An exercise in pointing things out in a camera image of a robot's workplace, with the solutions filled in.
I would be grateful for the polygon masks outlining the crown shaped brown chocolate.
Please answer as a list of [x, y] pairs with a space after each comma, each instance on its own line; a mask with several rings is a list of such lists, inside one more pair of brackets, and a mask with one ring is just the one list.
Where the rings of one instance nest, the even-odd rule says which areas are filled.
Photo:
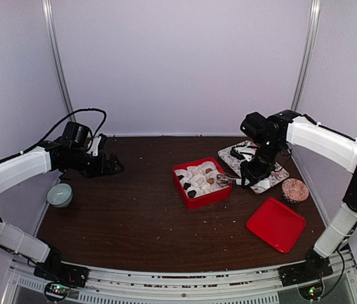
[[212, 178], [212, 177], [211, 177], [211, 178], [209, 178], [209, 179], [207, 179], [207, 182], [208, 182], [209, 184], [213, 184], [213, 183], [214, 183], [214, 181], [215, 181], [215, 180], [214, 180], [214, 178]]

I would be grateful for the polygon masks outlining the red tin lid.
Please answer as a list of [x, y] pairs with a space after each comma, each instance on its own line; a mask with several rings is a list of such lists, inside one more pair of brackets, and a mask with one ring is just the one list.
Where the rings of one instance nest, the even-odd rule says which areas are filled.
[[268, 198], [246, 221], [246, 228], [280, 253], [296, 244], [306, 219], [275, 198]]

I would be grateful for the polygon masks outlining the red square tin box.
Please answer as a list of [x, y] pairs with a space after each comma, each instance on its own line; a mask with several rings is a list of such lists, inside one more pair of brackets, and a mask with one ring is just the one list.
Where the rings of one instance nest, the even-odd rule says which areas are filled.
[[219, 185], [223, 168], [213, 157], [190, 161], [173, 167], [173, 181], [184, 205], [194, 210], [230, 197], [232, 186]]

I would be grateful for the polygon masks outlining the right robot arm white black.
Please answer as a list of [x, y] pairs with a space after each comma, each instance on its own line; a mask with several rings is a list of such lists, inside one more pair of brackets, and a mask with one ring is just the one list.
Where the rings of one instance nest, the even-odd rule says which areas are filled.
[[277, 156], [289, 146], [310, 151], [350, 175], [341, 206], [301, 264], [301, 275], [312, 280], [327, 266], [330, 255], [357, 228], [357, 137], [292, 110], [268, 117], [252, 112], [245, 116], [240, 130], [257, 145], [252, 158], [241, 163], [242, 186], [253, 186], [267, 178], [274, 170]]

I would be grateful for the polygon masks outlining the metal serving tongs white handle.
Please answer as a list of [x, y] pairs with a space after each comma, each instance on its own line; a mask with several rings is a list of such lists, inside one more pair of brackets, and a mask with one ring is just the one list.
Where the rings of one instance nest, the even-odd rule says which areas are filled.
[[269, 179], [264, 179], [256, 184], [250, 184], [249, 181], [246, 179], [245, 183], [242, 183], [241, 178], [235, 178], [232, 176], [229, 176], [227, 174], [218, 174], [216, 176], [216, 183], [220, 185], [221, 187], [227, 186], [229, 184], [235, 184], [238, 186], [247, 186], [251, 188], [258, 188], [258, 189], [269, 189], [270, 188], [270, 181]]

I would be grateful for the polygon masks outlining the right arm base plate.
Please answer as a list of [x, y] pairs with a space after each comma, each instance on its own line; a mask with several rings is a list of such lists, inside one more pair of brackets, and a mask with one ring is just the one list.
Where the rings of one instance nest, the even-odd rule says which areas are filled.
[[306, 264], [297, 263], [279, 268], [279, 276], [283, 287], [294, 286], [300, 297], [308, 301], [320, 300], [325, 294], [323, 279], [334, 272], [331, 266], [324, 266], [318, 272], [307, 274]]

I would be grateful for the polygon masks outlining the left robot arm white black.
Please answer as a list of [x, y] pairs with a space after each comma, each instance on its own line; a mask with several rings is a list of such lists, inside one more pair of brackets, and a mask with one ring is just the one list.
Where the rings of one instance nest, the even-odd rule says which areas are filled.
[[[88, 178], [123, 172], [125, 167], [118, 157], [114, 153], [107, 155], [103, 152], [106, 140], [103, 134], [95, 137], [94, 145], [89, 150], [61, 137], [40, 142], [32, 150], [23, 151], [0, 163], [0, 194], [35, 176], [55, 170], [65, 172], [72, 169]], [[42, 265], [43, 272], [53, 281], [61, 281], [67, 275], [66, 265], [60, 262], [60, 254], [55, 248], [1, 217], [0, 247]]]

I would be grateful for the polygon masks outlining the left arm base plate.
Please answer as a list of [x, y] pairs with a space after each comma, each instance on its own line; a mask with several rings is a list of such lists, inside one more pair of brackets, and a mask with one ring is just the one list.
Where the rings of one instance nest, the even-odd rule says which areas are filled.
[[65, 300], [71, 291], [84, 288], [89, 276], [89, 269], [61, 263], [59, 268], [50, 269], [43, 263], [38, 263], [34, 269], [34, 276], [47, 280], [44, 285], [44, 296], [53, 303]]

